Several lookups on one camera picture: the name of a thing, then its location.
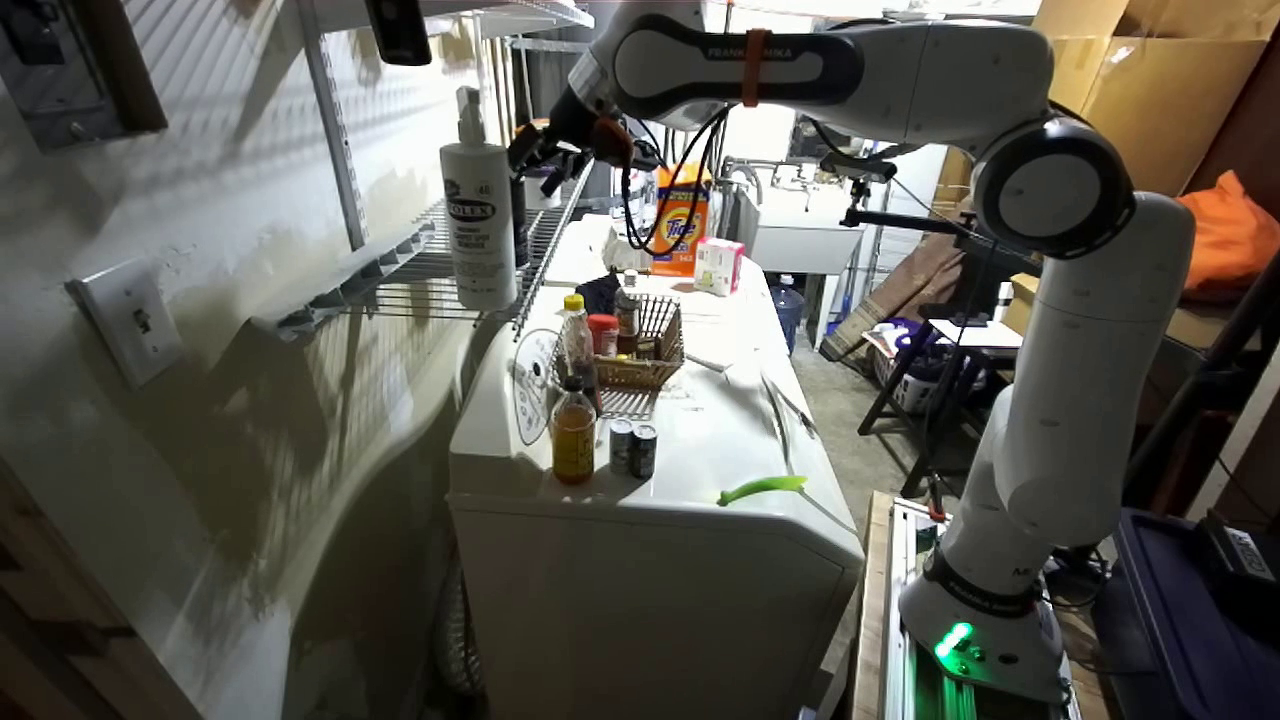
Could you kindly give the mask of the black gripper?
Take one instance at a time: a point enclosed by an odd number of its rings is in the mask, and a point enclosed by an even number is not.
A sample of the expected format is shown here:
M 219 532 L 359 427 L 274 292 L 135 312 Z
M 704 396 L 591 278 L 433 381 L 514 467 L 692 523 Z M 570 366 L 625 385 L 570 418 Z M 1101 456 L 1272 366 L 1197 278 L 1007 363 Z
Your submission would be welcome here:
M 575 94 L 559 94 L 543 129 L 522 123 L 510 142 L 510 168 L 534 177 L 543 190 L 557 190 L 590 160 L 625 162 L 627 130 Z

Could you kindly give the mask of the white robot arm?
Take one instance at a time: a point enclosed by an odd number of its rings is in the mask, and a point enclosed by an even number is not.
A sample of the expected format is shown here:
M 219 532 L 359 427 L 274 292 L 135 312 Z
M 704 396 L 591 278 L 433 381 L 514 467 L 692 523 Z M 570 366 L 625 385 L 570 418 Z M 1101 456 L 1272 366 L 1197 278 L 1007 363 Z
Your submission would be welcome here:
M 861 139 L 972 156 L 972 231 L 1034 252 L 1041 289 L 962 504 L 902 623 L 949 677 L 1057 702 L 1064 645 L 1043 564 L 1117 526 L 1144 377 L 1192 255 L 1192 210 L 1132 182 L 1104 130 L 1052 99 L 1052 45 L 996 21 L 853 21 L 707 31 L 701 0 L 620 0 L 510 168 L 573 150 L 627 168 L 636 118 L 786 104 Z

